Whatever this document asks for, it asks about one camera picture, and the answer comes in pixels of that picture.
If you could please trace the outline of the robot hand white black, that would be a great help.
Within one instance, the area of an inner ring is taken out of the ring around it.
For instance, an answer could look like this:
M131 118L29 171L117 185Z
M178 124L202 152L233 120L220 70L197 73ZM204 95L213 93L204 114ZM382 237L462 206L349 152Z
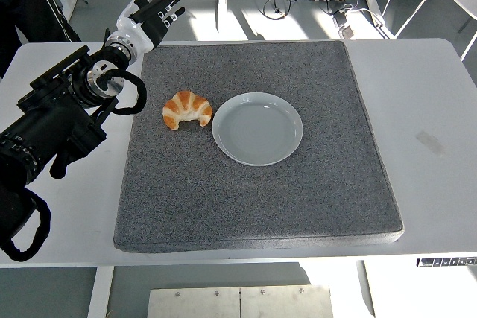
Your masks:
M185 8L176 8L180 0L132 0L116 21L116 31L106 46L120 47L129 60L155 49Z

